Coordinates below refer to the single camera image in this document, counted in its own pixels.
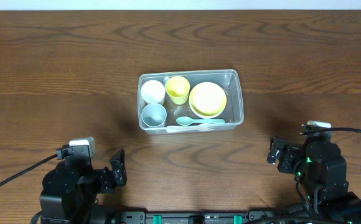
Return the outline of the grey cup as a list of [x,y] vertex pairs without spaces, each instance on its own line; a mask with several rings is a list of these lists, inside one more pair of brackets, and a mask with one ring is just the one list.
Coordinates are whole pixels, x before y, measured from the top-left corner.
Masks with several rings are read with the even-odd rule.
[[149,128],[161,128],[165,126],[167,111],[159,103],[151,103],[145,106],[141,113],[143,123]]

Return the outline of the white plastic fork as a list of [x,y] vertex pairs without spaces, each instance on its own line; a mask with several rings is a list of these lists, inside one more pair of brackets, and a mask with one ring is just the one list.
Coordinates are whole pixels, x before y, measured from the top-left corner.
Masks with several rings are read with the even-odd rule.
[[167,133],[194,133],[194,132],[207,132],[213,131],[215,126],[211,124],[198,124],[195,126],[167,126]]

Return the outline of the white bowl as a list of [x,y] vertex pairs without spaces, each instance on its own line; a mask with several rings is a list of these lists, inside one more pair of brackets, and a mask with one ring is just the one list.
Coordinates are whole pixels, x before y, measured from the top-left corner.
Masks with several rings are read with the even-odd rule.
[[197,117],[201,118],[201,119],[214,119],[214,118],[216,118],[216,117],[219,116],[219,114],[206,116],[206,115],[198,114],[198,113],[196,113],[195,115],[196,115]]

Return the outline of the pale green spoon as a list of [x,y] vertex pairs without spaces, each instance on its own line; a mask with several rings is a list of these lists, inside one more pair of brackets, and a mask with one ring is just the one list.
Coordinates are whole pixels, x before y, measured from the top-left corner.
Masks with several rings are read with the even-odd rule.
[[176,119],[177,124],[181,126],[190,126],[191,124],[224,124],[224,119],[194,119],[188,116],[181,116]]

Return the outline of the white cup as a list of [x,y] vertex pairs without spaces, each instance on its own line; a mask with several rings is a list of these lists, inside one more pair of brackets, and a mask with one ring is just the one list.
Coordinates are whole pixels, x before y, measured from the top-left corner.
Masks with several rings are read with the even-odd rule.
[[141,87],[141,96],[147,104],[158,103],[162,105],[165,99],[164,85],[157,80],[150,80]]

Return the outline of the yellow bowl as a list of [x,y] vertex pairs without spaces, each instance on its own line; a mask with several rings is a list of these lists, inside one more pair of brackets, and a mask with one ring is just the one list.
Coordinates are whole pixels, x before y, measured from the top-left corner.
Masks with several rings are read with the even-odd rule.
[[202,82],[190,91],[189,106],[194,114],[221,114],[227,104],[225,90],[213,82]]

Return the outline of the yellow cup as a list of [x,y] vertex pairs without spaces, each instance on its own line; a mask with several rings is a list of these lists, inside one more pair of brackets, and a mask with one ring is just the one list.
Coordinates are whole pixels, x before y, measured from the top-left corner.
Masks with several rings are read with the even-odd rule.
[[190,83],[182,76],[174,76],[166,82],[165,89],[173,103],[182,105],[188,100]]

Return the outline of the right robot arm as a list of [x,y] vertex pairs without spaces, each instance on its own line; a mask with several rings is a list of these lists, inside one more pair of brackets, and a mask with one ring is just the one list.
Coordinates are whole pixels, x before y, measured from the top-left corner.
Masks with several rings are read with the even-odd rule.
[[361,199],[349,191],[347,163],[331,133],[306,136],[303,144],[271,137],[267,163],[292,174],[307,213],[345,223],[361,223]]

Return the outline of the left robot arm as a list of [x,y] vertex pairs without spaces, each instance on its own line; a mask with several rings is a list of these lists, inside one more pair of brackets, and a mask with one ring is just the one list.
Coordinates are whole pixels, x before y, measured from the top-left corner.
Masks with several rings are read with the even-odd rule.
[[94,169],[88,146],[66,146],[57,150],[60,160],[45,175],[40,195],[41,211],[31,223],[121,223],[120,212],[97,204],[98,194],[112,194],[126,185],[124,150],[110,158],[111,168]]

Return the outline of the clear plastic container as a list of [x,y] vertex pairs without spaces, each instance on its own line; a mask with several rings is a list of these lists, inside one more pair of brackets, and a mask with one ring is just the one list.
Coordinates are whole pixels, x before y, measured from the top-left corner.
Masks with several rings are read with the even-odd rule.
[[157,80],[165,85],[166,82],[174,76],[182,76],[188,79],[191,88],[202,82],[213,82],[225,90],[227,95],[227,104],[224,111],[218,116],[220,119],[224,119],[225,123],[211,124],[212,126],[215,126],[213,131],[231,130],[235,129],[239,124],[242,124],[244,120],[243,98],[237,71],[234,69],[195,70],[183,72],[147,73],[140,76],[138,81],[138,119],[139,126],[142,130],[148,134],[170,134],[166,132],[166,127],[180,126],[176,123],[176,119],[178,117],[189,116],[194,119],[198,118],[192,112],[188,102],[183,105],[176,105],[172,102],[169,96],[165,96],[163,103],[163,107],[165,107],[167,111],[165,126],[161,128],[149,128],[143,123],[141,113],[143,108],[148,104],[141,96],[142,85],[150,80]]

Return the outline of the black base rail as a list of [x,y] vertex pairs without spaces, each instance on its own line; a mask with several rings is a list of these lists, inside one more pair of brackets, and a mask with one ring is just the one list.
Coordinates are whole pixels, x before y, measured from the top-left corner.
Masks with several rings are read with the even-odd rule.
[[119,212],[110,208],[96,207],[88,215],[78,218],[59,219],[40,216],[41,223],[114,223],[114,224],[243,224],[261,218],[272,218],[279,213],[274,210],[249,210],[247,212],[197,212],[197,213],[151,213],[143,211]]

